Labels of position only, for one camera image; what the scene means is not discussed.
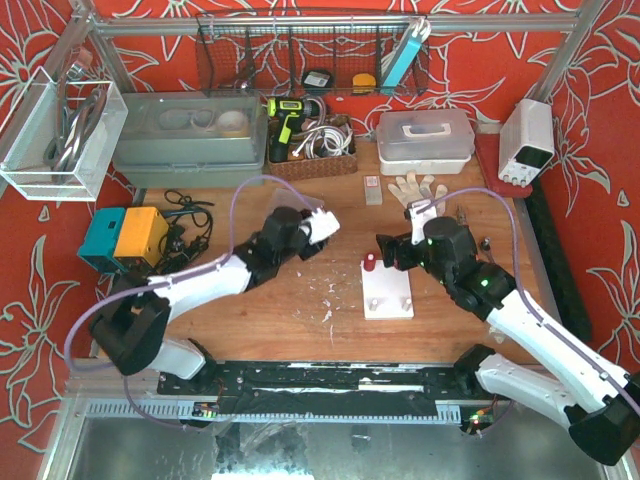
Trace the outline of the translucent spring bin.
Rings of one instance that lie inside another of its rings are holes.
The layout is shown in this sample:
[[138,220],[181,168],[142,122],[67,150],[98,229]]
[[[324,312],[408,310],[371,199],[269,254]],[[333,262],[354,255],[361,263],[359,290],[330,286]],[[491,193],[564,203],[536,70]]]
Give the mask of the translucent spring bin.
[[297,211],[315,211],[324,207],[324,201],[293,192],[288,188],[277,188],[270,198],[266,214],[271,214],[278,207],[291,207]]

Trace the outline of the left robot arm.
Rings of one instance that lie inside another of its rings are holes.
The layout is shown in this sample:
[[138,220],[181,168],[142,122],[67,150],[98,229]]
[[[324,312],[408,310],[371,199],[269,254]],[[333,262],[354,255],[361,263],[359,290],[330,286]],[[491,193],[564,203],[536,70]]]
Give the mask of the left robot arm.
[[216,375],[216,361],[199,342],[168,337],[168,325],[204,304],[263,285],[294,257],[315,256],[339,228],[330,211],[277,207],[261,230],[213,262],[170,275],[121,278],[98,306],[90,333],[125,377],[152,369],[206,385]]

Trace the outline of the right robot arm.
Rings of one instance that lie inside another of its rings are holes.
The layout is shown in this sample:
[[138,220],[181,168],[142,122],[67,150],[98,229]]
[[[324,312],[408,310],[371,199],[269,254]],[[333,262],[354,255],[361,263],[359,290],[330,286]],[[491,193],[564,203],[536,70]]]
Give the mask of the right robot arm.
[[420,242],[410,233],[377,235],[384,265],[422,268],[459,308],[515,341],[547,371],[476,344],[454,364],[461,388],[513,400],[567,430],[591,459],[616,465],[639,438],[639,376],[577,339],[504,268],[480,260],[468,227],[437,217],[422,230]]

